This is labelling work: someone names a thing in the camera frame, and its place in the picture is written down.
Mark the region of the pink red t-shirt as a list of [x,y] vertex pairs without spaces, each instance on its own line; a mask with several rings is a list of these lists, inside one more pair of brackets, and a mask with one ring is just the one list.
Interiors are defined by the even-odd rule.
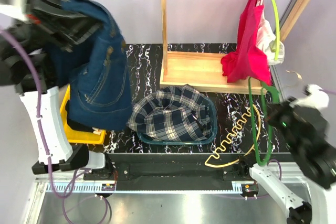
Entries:
[[257,32],[264,13],[264,5],[258,0],[248,0],[240,15],[237,48],[221,59],[223,76],[228,83],[252,77],[271,84],[271,76],[265,53],[257,47]]

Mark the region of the blue denim garment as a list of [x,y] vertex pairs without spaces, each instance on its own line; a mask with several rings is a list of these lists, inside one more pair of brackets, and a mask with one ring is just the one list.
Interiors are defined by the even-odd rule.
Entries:
[[44,47],[56,69],[57,85],[70,85],[69,118],[87,127],[120,131],[132,113],[125,41],[110,12],[92,0],[62,0],[62,8],[95,18],[102,26],[66,52]]

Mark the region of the navy plaid skirt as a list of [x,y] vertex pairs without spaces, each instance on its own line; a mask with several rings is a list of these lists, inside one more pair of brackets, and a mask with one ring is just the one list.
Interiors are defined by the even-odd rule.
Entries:
[[160,142],[205,141],[212,132],[209,110],[192,86],[169,86],[135,103],[127,127]]

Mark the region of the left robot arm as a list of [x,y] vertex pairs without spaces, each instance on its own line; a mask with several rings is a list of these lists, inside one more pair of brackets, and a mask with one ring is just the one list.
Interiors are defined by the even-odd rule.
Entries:
[[59,111],[56,68],[42,48],[70,52],[101,28],[101,21],[64,10],[60,0],[1,0],[14,24],[1,31],[1,85],[13,86],[24,104],[38,144],[35,175],[80,168],[103,180],[113,175],[107,157],[84,144],[70,145]]

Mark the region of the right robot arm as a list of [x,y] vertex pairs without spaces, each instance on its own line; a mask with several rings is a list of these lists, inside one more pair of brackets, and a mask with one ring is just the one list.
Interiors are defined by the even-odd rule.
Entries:
[[307,98],[272,104],[267,113],[267,123],[282,133],[305,176],[311,201],[294,194],[267,167],[245,162],[238,167],[239,176],[258,182],[287,223],[335,223],[335,147],[326,141],[328,122]]

